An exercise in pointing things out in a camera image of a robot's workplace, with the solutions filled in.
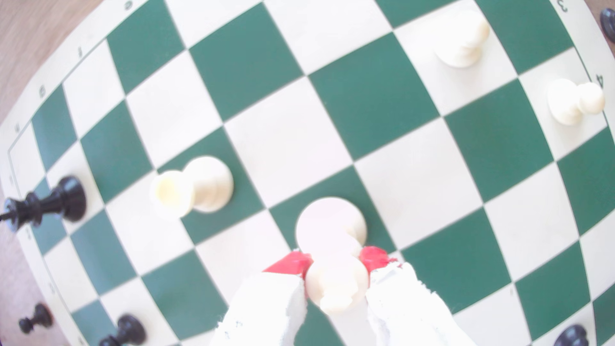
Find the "white chess piece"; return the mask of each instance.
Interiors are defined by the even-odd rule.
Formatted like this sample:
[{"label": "white chess piece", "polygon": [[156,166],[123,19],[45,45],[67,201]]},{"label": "white chess piece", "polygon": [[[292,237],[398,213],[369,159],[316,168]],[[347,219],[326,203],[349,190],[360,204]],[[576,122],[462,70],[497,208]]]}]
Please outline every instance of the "white chess piece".
[{"label": "white chess piece", "polygon": [[576,85],[568,79],[557,79],[549,85],[547,103],[553,117],[564,125],[575,125],[583,115],[594,115],[605,107],[605,93],[597,84]]},{"label": "white chess piece", "polygon": [[215,212],[231,199],[234,189],[231,170],[213,156],[190,161],[183,171],[166,171],[151,184],[150,200],[156,211],[168,219],[179,218],[195,209]]},{"label": "white chess piece", "polygon": [[365,297],[369,275],[357,257],[367,225],[356,206],[337,197],[312,202],[297,220],[296,238],[301,251],[314,259],[306,290],[323,312],[342,312]]},{"label": "white chess piece", "polygon": [[480,13],[464,10],[445,23],[436,42],[435,53],[447,65],[464,68],[475,64],[482,56],[482,45],[491,31],[487,19]]}]

